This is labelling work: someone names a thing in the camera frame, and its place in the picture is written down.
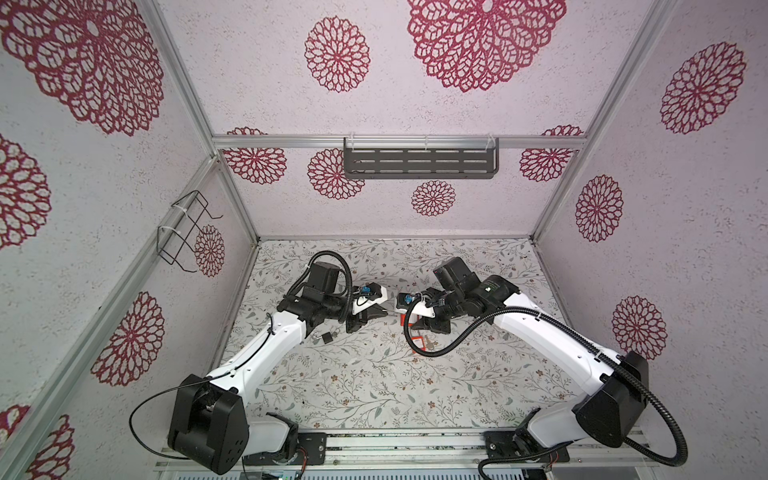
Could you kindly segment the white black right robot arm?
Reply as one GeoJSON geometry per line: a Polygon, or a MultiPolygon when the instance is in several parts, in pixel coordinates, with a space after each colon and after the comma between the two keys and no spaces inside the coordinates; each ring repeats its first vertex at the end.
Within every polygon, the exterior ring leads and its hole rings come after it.
{"type": "Polygon", "coordinates": [[[573,401],[531,412],[515,431],[520,451],[539,456],[584,438],[612,448],[628,442],[650,399],[645,358],[635,352],[620,355],[586,339],[541,310],[512,282],[499,275],[481,280],[459,257],[437,267],[434,275],[439,288],[397,296],[404,336],[414,352],[444,356],[488,323],[544,355],[581,392],[573,401]],[[428,352],[413,340],[413,329],[447,333],[451,321],[463,316],[470,317],[471,324],[441,350],[428,352]]]}

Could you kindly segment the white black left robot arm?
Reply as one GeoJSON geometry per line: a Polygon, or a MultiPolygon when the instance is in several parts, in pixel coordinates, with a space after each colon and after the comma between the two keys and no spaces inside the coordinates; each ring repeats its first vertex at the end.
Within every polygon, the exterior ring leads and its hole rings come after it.
{"type": "Polygon", "coordinates": [[[270,455],[280,463],[295,460],[300,451],[297,423],[275,413],[249,419],[249,402],[316,327],[333,319],[355,332],[385,316],[387,299],[386,288],[376,282],[354,285],[340,255],[315,255],[259,334],[218,368],[203,377],[190,375],[177,387],[169,448],[219,475],[256,455],[270,455]]]}

